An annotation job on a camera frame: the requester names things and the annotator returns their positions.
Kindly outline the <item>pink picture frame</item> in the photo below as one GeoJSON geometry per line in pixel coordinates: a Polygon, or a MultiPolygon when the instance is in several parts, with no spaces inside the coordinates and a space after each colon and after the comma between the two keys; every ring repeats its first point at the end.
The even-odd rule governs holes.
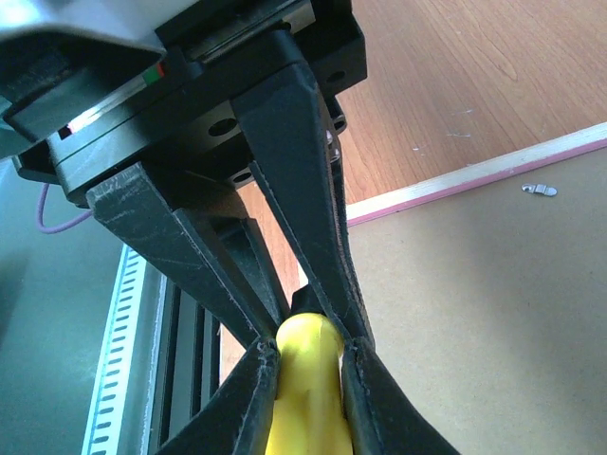
{"type": "Polygon", "coordinates": [[[452,445],[605,452],[604,124],[356,203],[348,215],[377,352],[452,445]]]}

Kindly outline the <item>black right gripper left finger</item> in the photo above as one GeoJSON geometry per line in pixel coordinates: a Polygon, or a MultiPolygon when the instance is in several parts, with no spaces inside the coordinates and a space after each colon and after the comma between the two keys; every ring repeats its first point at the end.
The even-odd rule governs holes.
{"type": "Polygon", "coordinates": [[[258,337],[189,424],[159,454],[264,454],[280,371],[276,341],[258,337]]]}

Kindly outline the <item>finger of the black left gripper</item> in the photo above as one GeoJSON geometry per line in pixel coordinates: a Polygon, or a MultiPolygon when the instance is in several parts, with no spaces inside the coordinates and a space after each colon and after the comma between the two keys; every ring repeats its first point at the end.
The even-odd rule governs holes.
{"type": "Polygon", "coordinates": [[[138,162],[86,192],[95,219],[209,310],[243,345],[288,314],[257,221],[236,190],[138,162]]]}

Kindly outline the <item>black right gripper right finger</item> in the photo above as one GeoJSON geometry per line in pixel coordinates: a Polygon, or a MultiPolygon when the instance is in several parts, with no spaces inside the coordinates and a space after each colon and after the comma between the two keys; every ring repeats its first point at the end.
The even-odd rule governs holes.
{"type": "Polygon", "coordinates": [[[345,342],[341,378],[356,454],[456,454],[413,406],[363,337],[345,342]]]}

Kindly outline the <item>yellow handled screwdriver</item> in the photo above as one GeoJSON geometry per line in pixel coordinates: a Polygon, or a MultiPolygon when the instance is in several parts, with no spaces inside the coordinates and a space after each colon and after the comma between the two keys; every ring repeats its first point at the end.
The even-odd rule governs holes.
{"type": "Polygon", "coordinates": [[[276,336],[280,354],[267,454],[352,454],[342,406],[340,332],[325,316],[288,318],[276,336]]]}

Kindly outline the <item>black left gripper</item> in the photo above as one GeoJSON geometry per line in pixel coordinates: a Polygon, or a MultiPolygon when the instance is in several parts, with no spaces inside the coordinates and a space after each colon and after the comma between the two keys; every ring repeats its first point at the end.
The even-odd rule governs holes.
{"type": "Polygon", "coordinates": [[[241,185],[250,149],[323,312],[372,341],[328,115],[366,75],[348,1],[5,1],[1,155],[84,206],[140,160],[241,185]]]}

